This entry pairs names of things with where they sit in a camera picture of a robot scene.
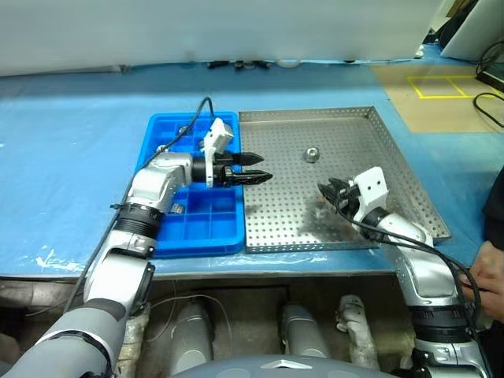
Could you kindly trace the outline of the person's bare hand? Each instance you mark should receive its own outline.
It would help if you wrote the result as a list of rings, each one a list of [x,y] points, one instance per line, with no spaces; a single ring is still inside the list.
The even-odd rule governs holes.
[[[485,241],[469,271],[479,289],[483,311],[493,320],[502,323],[503,251],[490,241]]]

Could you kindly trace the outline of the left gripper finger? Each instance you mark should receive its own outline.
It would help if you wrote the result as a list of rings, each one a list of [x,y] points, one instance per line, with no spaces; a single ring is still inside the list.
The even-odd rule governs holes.
[[[264,161],[264,158],[256,153],[232,154],[233,165],[255,165]]]
[[[273,174],[261,170],[251,170],[245,172],[231,171],[231,176],[229,178],[229,185],[230,186],[258,185],[272,178]]]

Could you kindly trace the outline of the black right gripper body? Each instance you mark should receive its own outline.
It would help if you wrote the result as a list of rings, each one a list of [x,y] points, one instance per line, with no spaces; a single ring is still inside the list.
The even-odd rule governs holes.
[[[352,185],[339,192],[339,208],[346,217],[354,217],[358,212],[360,190],[357,185]]]

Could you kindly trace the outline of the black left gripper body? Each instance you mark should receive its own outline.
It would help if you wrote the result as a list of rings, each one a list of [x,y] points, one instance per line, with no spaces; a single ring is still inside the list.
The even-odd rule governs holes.
[[[231,179],[228,175],[231,171],[232,153],[215,153],[213,156],[213,185],[230,186]]]

